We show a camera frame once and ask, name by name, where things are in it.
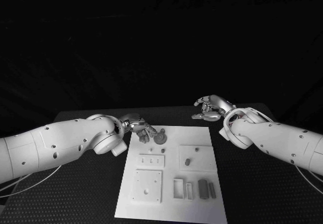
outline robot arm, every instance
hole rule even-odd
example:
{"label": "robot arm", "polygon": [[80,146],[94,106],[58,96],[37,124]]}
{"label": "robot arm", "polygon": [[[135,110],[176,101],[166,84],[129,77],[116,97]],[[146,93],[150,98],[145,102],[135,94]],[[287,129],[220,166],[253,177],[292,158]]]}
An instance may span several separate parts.
{"label": "robot arm", "polygon": [[77,160],[88,149],[97,154],[127,149],[123,136],[137,133],[142,142],[158,134],[139,114],[126,115],[127,121],[103,114],[49,124],[24,134],[0,139],[0,183]]}
{"label": "robot arm", "polygon": [[198,103],[210,110],[194,115],[194,119],[210,120],[211,113],[221,114],[224,128],[221,135],[233,144],[247,149],[256,144],[260,150],[280,160],[323,175],[323,135],[277,122],[269,122],[250,108],[217,107],[212,99],[204,97]]}

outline table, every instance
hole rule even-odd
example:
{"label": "table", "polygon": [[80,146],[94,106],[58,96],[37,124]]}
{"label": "table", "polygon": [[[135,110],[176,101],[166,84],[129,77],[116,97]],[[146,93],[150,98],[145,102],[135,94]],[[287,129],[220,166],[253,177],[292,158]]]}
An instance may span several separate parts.
{"label": "table", "polygon": [[[274,119],[267,106],[253,107]],[[208,126],[218,164],[223,198],[230,224],[323,223],[323,195],[303,179],[295,165],[263,153],[253,145],[240,149],[220,135],[223,120],[194,120],[194,106],[104,109],[61,112],[55,122],[86,119],[103,113],[120,117],[137,112],[152,125]],[[132,135],[124,136],[129,145]],[[114,218],[127,151],[114,157],[93,150],[35,188],[11,197],[0,223],[126,224],[162,221]],[[41,181],[52,170],[35,173],[18,185],[16,191]]]}

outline dark backdrop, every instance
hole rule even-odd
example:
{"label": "dark backdrop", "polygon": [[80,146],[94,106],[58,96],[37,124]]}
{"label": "dark backdrop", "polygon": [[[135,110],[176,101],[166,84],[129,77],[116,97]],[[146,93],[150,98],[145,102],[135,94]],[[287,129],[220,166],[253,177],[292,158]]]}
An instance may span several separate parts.
{"label": "dark backdrop", "polygon": [[61,111],[192,105],[211,94],[263,102],[323,133],[321,1],[111,2],[2,3],[2,137]]}

